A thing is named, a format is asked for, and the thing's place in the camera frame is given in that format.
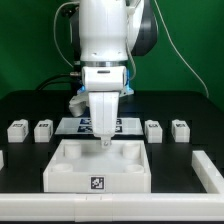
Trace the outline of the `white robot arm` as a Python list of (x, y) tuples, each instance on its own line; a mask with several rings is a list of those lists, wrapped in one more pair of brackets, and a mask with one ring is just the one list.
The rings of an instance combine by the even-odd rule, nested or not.
[(115, 135), (119, 95), (129, 78), (127, 63), (156, 44), (158, 25), (150, 0), (78, 0), (71, 18), (80, 54), (93, 135), (108, 148)]

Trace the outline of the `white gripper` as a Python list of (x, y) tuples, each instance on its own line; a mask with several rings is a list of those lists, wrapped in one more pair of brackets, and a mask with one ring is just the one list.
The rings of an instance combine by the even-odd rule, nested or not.
[(82, 78), (88, 92), (93, 133), (108, 148), (115, 135), (120, 91), (126, 84), (126, 67), (82, 68)]

